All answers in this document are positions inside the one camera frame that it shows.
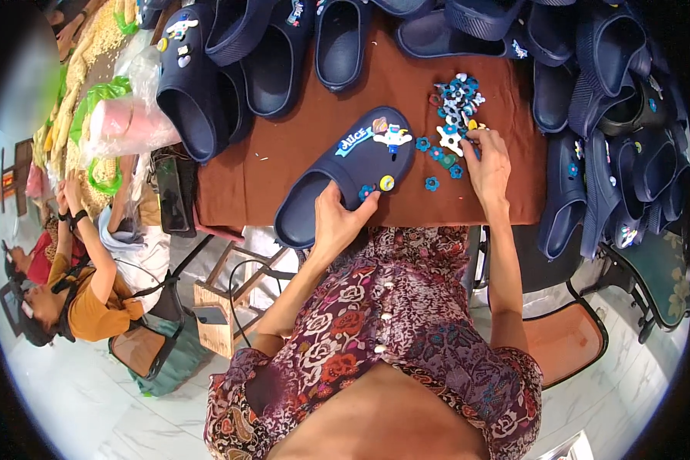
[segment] green mat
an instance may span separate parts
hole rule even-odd
[[[178,325],[178,323],[151,315],[146,316],[146,320],[149,327],[168,337],[174,335]],[[161,370],[154,380],[147,381],[130,369],[128,369],[128,373],[138,384],[140,393],[146,396],[159,397],[171,393],[177,386],[184,383],[211,353],[199,343],[197,321],[194,321],[194,318],[187,318],[184,323],[184,330],[177,338],[174,349],[161,366]]]

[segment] orange shirt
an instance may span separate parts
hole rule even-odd
[[[56,254],[48,275],[48,285],[56,284],[70,268],[66,256]],[[139,300],[130,298],[133,293],[119,274],[115,276],[107,303],[100,302],[90,286],[94,272],[93,268],[85,267],[79,273],[76,297],[69,305],[68,313],[69,328],[74,337],[89,342],[122,334],[128,330],[132,319],[143,316],[143,305]]]

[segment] black cable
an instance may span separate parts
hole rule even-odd
[[[240,334],[243,335],[243,339],[246,341],[249,347],[253,347],[251,345],[250,341],[248,340],[248,337],[246,337],[246,333],[243,332],[243,326],[240,324],[240,320],[238,319],[238,315],[235,314],[235,307],[234,301],[235,299],[233,298],[233,293],[232,293],[232,277],[235,275],[235,271],[240,267],[241,265],[244,265],[246,263],[250,262],[258,262],[261,265],[265,266],[267,269],[271,270],[271,266],[268,265],[266,262],[261,262],[258,259],[248,259],[247,261],[242,261],[238,265],[232,267],[232,271],[230,271],[230,279],[227,281],[227,294],[230,296],[230,311],[232,311],[232,317],[235,318],[235,324],[238,325],[238,329],[240,330]],[[276,283],[279,285],[279,295],[281,295],[282,292],[284,292],[283,289],[281,289],[281,280],[278,278],[274,278],[276,280]]]

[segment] heart charm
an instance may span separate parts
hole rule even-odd
[[[192,57],[189,54],[187,54],[186,56],[180,57],[179,60],[177,60],[177,63],[179,64],[179,67],[184,69],[184,67],[189,65],[189,62],[191,60],[192,60]]]

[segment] white cloth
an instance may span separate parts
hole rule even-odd
[[[171,247],[171,235],[163,232],[160,225],[141,227],[143,241],[146,247],[135,252],[110,251],[112,258],[118,265],[118,273],[128,285],[130,292],[138,292],[152,288],[166,278],[168,271],[169,249]],[[143,304],[143,312],[147,313],[154,308],[161,296],[161,289],[138,297]]]

